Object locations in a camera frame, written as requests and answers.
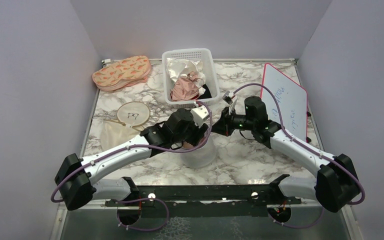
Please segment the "pink lace bra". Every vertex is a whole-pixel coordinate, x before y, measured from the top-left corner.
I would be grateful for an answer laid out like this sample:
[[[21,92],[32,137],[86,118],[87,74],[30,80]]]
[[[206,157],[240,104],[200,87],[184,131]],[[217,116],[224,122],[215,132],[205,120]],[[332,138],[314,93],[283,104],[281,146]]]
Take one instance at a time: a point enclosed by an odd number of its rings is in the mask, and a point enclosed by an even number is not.
[[[186,141],[183,142],[183,145],[182,145],[182,149],[184,150],[190,150],[190,149],[193,149],[195,148],[194,145],[192,145],[191,143],[188,143]]]

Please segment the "white mesh laundry bag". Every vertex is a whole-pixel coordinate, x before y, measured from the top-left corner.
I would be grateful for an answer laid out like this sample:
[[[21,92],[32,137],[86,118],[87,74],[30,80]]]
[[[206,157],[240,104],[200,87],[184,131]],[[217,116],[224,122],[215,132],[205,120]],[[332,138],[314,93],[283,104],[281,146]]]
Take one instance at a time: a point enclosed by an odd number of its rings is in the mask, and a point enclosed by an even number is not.
[[[210,136],[206,144],[194,151],[181,153],[180,159],[184,165],[192,169],[198,169],[209,165],[216,158],[217,150],[212,137]]]

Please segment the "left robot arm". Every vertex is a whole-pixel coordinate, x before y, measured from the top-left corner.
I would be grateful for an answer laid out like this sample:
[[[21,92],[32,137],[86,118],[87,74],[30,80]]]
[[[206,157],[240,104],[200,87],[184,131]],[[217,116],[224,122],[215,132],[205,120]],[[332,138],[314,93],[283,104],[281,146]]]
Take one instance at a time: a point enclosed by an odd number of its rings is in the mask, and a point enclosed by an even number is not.
[[[169,152],[183,154],[195,151],[208,139],[212,118],[204,105],[191,110],[180,108],[163,122],[149,126],[127,142],[104,152],[78,157],[72,153],[64,158],[54,178],[53,203],[64,203],[69,211],[77,210],[92,200],[119,199],[124,205],[137,200],[132,180],[110,181],[104,178],[137,161]]]

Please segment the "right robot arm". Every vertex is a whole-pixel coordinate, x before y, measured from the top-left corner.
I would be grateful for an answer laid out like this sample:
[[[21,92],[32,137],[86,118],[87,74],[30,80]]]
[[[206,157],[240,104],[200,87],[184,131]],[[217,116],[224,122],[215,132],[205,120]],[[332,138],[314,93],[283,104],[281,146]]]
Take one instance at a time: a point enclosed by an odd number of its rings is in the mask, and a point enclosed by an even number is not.
[[[313,179],[281,177],[268,190],[272,202],[280,204],[288,197],[304,198],[318,201],[326,210],[336,213],[363,194],[350,157],[345,154],[335,156],[295,137],[280,123],[268,118],[266,105],[258,96],[245,99],[245,114],[236,113],[237,98],[233,93],[224,96],[223,100],[228,106],[212,125],[213,133],[228,137],[235,130],[249,131],[254,141],[293,159],[314,176]]]

